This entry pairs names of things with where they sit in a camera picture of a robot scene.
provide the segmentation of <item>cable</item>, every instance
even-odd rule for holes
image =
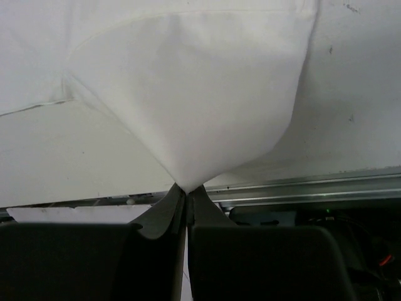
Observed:
[[[386,265],[391,259],[393,258],[393,256],[391,254],[388,254],[380,263],[379,265],[382,267],[384,265]]]

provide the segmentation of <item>white fabric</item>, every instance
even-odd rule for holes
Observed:
[[[189,192],[291,119],[316,0],[0,0],[0,114],[82,100]]]

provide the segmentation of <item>white sheet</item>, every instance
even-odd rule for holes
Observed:
[[[187,192],[291,119],[315,0],[1,1],[0,114],[82,100]]]
[[[151,205],[92,207],[8,208],[18,223],[102,223],[126,224],[146,212]]]

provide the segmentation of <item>red wire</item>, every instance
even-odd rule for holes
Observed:
[[[386,256],[386,258],[384,258],[384,259],[379,263],[379,265],[380,265],[381,267],[384,266],[386,263],[388,263],[388,262],[390,261],[391,258],[393,258],[393,256],[392,256],[391,254],[388,254],[388,255]]]

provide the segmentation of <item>stain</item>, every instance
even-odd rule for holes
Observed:
[[[353,6],[349,5],[349,4],[344,4],[344,6],[346,8],[348,8],[351,12],[355,13],[355,14],[361,14],[360,10],[357,8],[354,8]]]

